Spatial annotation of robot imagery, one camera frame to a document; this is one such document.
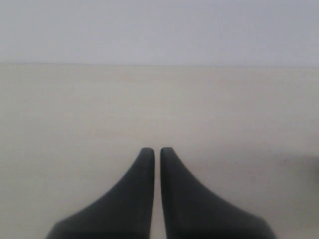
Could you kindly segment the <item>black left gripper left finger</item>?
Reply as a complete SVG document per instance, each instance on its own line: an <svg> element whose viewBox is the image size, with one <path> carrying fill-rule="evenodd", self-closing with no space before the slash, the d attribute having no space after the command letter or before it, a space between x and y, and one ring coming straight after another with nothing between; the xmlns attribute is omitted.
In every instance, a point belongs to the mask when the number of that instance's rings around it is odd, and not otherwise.
<svg viewBox="0 0 319 239"><path fill-rule="evenodd" d="M49 239L148 239L155 187L155 153L142 148L126 174L105 195L59 221Z"/></svg>

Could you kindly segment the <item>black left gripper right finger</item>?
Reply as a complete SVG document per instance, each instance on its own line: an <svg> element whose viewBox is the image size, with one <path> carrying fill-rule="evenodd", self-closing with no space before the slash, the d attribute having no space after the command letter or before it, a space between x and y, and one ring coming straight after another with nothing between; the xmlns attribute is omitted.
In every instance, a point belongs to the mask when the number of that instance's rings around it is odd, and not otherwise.
<svg viewBox="0 0 319 239"><path fill-rule="evenodd" d="M160 186L168 239L275 239L268 223L220 198L182 163L160 150Z"/></svg>

